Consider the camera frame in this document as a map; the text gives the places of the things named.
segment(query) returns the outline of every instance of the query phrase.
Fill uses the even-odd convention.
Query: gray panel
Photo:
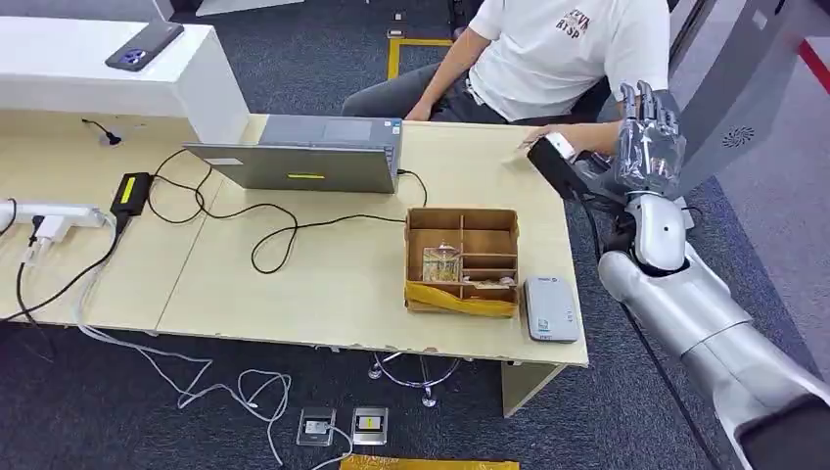
[[[400,126],[400,119],[270,115],[259,143],[312,146],[334,143],[349,148],[397,149]]]
[[[794,11],[789,0],[779,15],[777,0],[748,3],[715,64],[683,110],[688,139],[677,196],[745,155],[770,132],[797,61]]]
[[[161,15],[153,0],[2,0],[0,16],[149,22]]]

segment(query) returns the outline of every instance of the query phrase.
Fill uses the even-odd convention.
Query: black cable
[[[291,252],[291,246],[294,243],[295,238],[297,238],[297,232],[301,228],[322,227],[322,226],[325,226],[325,225],[334,225],[335,223],[342,222],[344,220],[350,220],[350,219],[353,219],[353,218],[371,218],[371,219],[374,219],[374,220],[381,220],[383,222],[396,222],[396,223],[405,223],[406,222],[406,220],[402,220],[402,219],[399,219],[399,218],[387,218],[387,217],[381,217],[379,215],[369,215],[369,214],[365,214],[365,213],[356,213],[354,215],[346,215],[346,216],[343,216],[343,217],[335,218],[333,220],[327,220],[325,222],[306,223],[306,224],[303,224],[303,225],[295,225],[293,227],[281,228],[279,230],[273,231],[273,232],[265,235],[258,242],[256,242],[256,245],[254,245],[254,248],[251,250],[251,265],[260,274],[273,274],[273,273],[279,271],[280,269],[282,269],[282,267],[288,261],[288,256]],[[289,241],[289,246],[288,246],[288,249],[286,250],[285,254],[283,255],[283,259],[280,261],[280,263],[277,265],[277,267],[275,267],[273,269],[261,269],[259,266],[257,266],[256,261],[255,261],[254,258],[256,257],[256,253],[259,251],[259,248],[261,248],[262,245],[265,244],[265,242],[267,242],[272,237],[276,237],[277,235],[279,235],[283,232],[287,232],[289,230],[292,230],[292,235],[291,235],[292,238]]]
[[[421,185],[421,189],[424,190],[424,205],[422,207],[425,208],[427,206],[427,202],[430,200],[430,193],[427,191],[427,185],[424,184],[424,180],[421,179],[421,176],[418,176],[418,173],[415,171],[410,171],[408,169],[399,169],[397,174],[411,174],[412,176],[418,178],[418,183]]]
[[[588,216],[588,222],[590,222],[591,226],[591,236],[594,240],[594,255],[597,258],[597,262],[599,262],[599,258],[602,256],[602,245],[599,241],[599,232],[597,231],[597,224],[596,219],[594,218],[594,213],[585,204],[585,200],[582,198],[581,194],[578,194],[576,191],[573,191],[573,193],[574,198],[579,202],[579,205],[582,207],[582,210],[585,212],[585,215]]]
[[[694,206],[686,206],[685,208],[682,208],[681,211],[697,212],[698,215],[701,217],[701,221],[706,220],[706,216],[703,214],[703,211],[700,208],[696,208]]]
[[[81,122],[83,122],[85,124],[92,124],[92,125],[98,127],[99,129],[101,129],[101,131],[104,132],[104,135],[107,136],[107,139],[110,140],[110,145],[118,145],[119,143],[121,143],[121,138],[120,137],[118,137],[117,135],[111,133],[109,130],[107,130],[106,127],[104,127],[100,123],[98,123],[94,120],[91,120],[91,119],[84,119],[84,118],[81,119]]]
[[[67,285],[62,287],[61,290],[56,292],[49,299],[46,299],[45,301],[41,302],[38,305],[29,307],[29,308],[23,308],[23,309],[21,309],[21,311],[18,311],[17,313],[9,315],[5,318],[0,318],[0,323],[5,323],[7,321],[13,320],[15,318],[18,318],[18,317],[24,316],[24,315],[26,315],[26,317],[28,317],[31,313],[35,312],[36,310],[39,310],[39,309],[47,306],[48,304],[51,304],[52,302],[57,300],[60,296],[65,294],[78,280],[80,280],[81,277],[85,276],[86,273],[88,273],[89,271],[91,271],[91,270],[95,269],[96,267],[100,266],[101,264],[104,263],[104,261],[109,259],[113,255],[113,253],[115,252],[115,247],[118,246],[118,240],[120,239],[120,235],[123,232],[124,227],[126,227],[126,220],[128,219],[128,217],[126,217],[124,214],[117,214],[116,219],[117,219],[117,223],[115,225],[115,237],[113,239],[113,243],[110,245],[110,248],[107,250],[107,252],[102,257],[100,257],[97,261],[93,262],[92,264],[90,264],[90,265],[86,266],[85,268],[83,268],[80,272],[78,272],[70,280],[69,283],[67,283]]]
[[[196,185],[196,187],[187,186],[185,184],[181,184],[181,183],[172,181],[172,180],[160,175],[161,169],[164,168],[164,166],[167,165],[167,163],[169,163],[171,160],[173,160],[175,157],[177,157],[178,155],[182,154],[185,151],[186,151],[186,149],[178,150],[178,151],[174,152],[173,154],[171,154],[166,159],[164,159],[161,162],[161,164],[159,164],[159,167],[156,168],[156,171],[153,173],[153,182],[155,183],[156,179],[160,179],[161,181],[164,181],[168,184],[171,184],[171,185],[173,185],[173,186],[175,186],[179,189],[184,189],[184,190],[193,192],[194,199],[196,199],[196,205],[198,206],[198,208],[196,209],[196,211],[192,215],[187,216],[187,217],[182,218],[182,219],[178,219],[178,220],[171,219],[171,218],[168,218],[164,215],[161,215],[156,210],[156,208],[153,206],[153,198],[152,198],[153,193],[152,193],[152,186],[151,186],[151,194],[150,194],[151,197],[148,197],[148,199],[147,199],[147,203],[148,203],[148,207],[150,208],[150,211],[152,213],[154,213],[161,220],[164,220],[165,222],[172,223],[172,224],[188,223],[188,222],[194,220],[196,217],[198,217],[201,213],[204,213],[206,216],[208,216],[210,218],[217,219],[217,220],[223,220],[223,219],[227,219],[227,218],[236,217],[236,216],[241,215],[245,212],[253,211],[254,209],[259,209],[259,208],[273,208],[273,209],[276,209],[277,211],[280,211],[280,212],[286,214],[287,216],[289,216],[292,219],[293,225],[288,226],[288,227],[283,227],[283,228],[280,228],[279,230],[275,230],[273,232],[270,232],[270,233],[266,234],[264,237],[259,239],[259,241],[256,242],[254,247],[251,249],[251,266],[254,268],[254,270],[256,272],[258,272],[260,274],[273,274],[273,273],[279,271],[280,269],[282,269],[285,266],[286,262],[288,262],[289,256],[291,255],[292,248],[294,247],[294,243],[297,240],[297,235],[298,235],[300,229],[310,228],[310,227],[321,227],[321,226],[325,226],[325,225],[333,225],[335,223],[342,222],[344,220],[351,220],[351,219],[355,219],[355,218],[369,218],[369,219],[373,219],[373,220],[381,220],[381,221],[384,221],[384,222],[395,222],[395,223],[404,223],[405,222],[405,220],[398,219],[398,218],[389,218],[389,217],[382,217],[382,216],[379,216],[379,215],[370,215],[370,214],[365,214],[365,213],[357,213],[357,214],[353,214],[353,215],[347,215],[347,216],[339,217],[339,218],[336,218],[336,219],[333,219],[333,220],[327,220],[325,222],[314,222],[314,223],[307,223],[307,224],[300,225],[300,222],[298,221],[297,216],[294,215],[293,212],[291,212],[291,211],[289,211],[289,210],[287,210],[287,209],[285,209],[281,206],[278,206],[276,204],[270,204],[270,203],[255,204],[253,206],[249,206],[249,207],[241,209],[239,211],[235,211],[235,212],[224,214],[224,215],[217,215],[217,214],[214,214],[214,213],[212,213],[208,210],[208,208],[206,207],[206,204],[205,204],[205,195],[202,194],[202,187],[205,185],[205,183],[208,181],[208,178],[210,178],[210,176],[213,173],[213,168],[212,167],[208,168],[207,173],[202,178],[202,180],[200,180],[199,184]],[[418,179],[418,182],[420,183],[421,188],[424,190],[424,206],[425,206],[427,204],[428,200],[429,200],[429,193],[427,191],[427,186],[424,184],[424,181],[421,179],[421,176],[419,176],[414,171],[410,171],[408,169],[399,169],[397,171],[397,173],[398,174],[411,174],[411,175],[415,176]],[[279,264],[277,264],[276,267],[273,267],[273,268],[270,268],[270,269],[260,267],[259,264],[256,263],[256,255],[259,252],[259,249],[261,249],[262,246],[268,240],[270,240],[271,238],[276,237],[277,235],[280,235],[281,233],[285,233],[285,232],[288,232],[288,231],[291,231],[291,238],[289,238],[288,244],[286,245],[285,253],[283,254],[283,257],[280,260]]]
[[[591,224],[591,235],[594,240],[594,254],[596,255],[597,262],[599,262],[602,256],[602,249],[600,248],[600,240],[597,236],[598,232],[596,220],[594,219],[593,214],[591,214],[588,207],[585,205],[581,195],[577,194],[576,192],[574,192],[574,194],[576,200],[579,202],[579,205],[582,206],[582,209],[588,215],[588,221]],[[622,308],[622,311],[625,313],[625,318],[627,318],[628,323],[631,325],[631,329],[634,330],[634,334],[637,335],[637,339],[639,339],[640,343],[643,345],[643,349],[646,351],[649,358],[651,358],[651,361],[654,364],[655,369],[657,369],[658,375],[660,375],[660,378],[663,379],[663,383],[666,386],[666,388],[669,389],[669,393],[671,394],[671,397],[674,399],[674,403],[680,410],[680,414],[683,415],[683,419],[686,421],[686,425],[689,427],[689,431],[691,431],[692,433],[692,438],[694,438],[698,447],[703,451],[703,454],[706,455],[706,458],[709,460],[709,463],[712,465],[712,467],[716,470],[719,470],[721,467],[717,463],[717,459],[712,454],[712,450],[709,449],[709,446],[706,444],[706,441],[704,440],[703,434],[701,433],[700,429],[692,420],[692,415],[691,413],[689,413],[689,409],[686,407],[686,405],[683,403],[683,400],[680,398],[680,393],[677,391],[677,388],[671,382],[669,374],[663,368],[663,365],[660,364],[660,360],[657,358],[657,354],[654,352],[654,349],[651,347],[651,344],[649,344],[648,339],[646,339],[645,334],[640,328],[640,325],[637,324],[637,320],[636,318],[634,318],[633,313],[631,313],[631,310],[629,310],[628,307],[625,306],[625,304],[623,303],[620,303],[620,307]]]
[[[37,233],[37,229],[40,227],[40,224],[43,222],[42,215],[36,215],[32,219],[32,225],[34,226],[31,231],[31,236],[28,237],[28,248],[34,245],[37,242],[37,237],[35,234]],[[46,343],[47,347],[49,348],[49,352],[51,357],[47,357],[39,352],[34,351],[33,349],[29,348],[25,343],[23,345],[35,355],[41,357],[42,359],[46,360],[47,362],[55,362],[55,357],[57,357],[58,353],[55,350],[55,344],[52,342],[52,339],[46,335],[46,332],[43,331],[43,328],[40,327],[40,324],[35,321],[35,319],[31,316],[31,310],[25,305],[23,301],[23,269],[25,268],[25,261],[21,262],[21,265],[18,267],[18,274],[15,278],[15,295],[18,299],[18,307],[21,309],[21,313],[26,317],[26,320],[34,327],[35,330],[40,334],[43,341]]]
[[[12,219],[9,220],[9,223],[7,223],[2,230],[0,230],[0,237],[6,235],[6,232],[8,232],[9,229],[12,228],[12,225],[15,224],[15,218],[18,216],[18,200],[15,198],[9,198],[8,201],[12,203]]]

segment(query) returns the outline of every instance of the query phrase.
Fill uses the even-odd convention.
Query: laptop
[[[271,115],[256,145],[184,147],[246,189],[392,194],[400,126],[400,119]]]

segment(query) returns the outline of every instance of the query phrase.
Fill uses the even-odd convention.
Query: man's arm
[[[489,44],[489,39],[469,27],[465,29],[446,53],[433,80],[406,119],[429,120],[433,105],[462,73],[473,66]]]
[[[640,97],[637,97],[637,108],[640,106]],[[623,116],[623,103],[617,103],[620,116]],[[586,123],[586,124],[550,124],[535,129],[525,140],[532,144],[539,137],[551,132],[559,132],[574,147],[577,154],[582,151],[597,152],[604,155],[613,155],[617,152],[617,141],[620,138],[622,120],[613,122]]]

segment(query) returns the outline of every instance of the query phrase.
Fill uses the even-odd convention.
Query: phone case
[[[112,54],[108,67],[123,71],[139,71],[184,31],[179,23],[150,22]]]

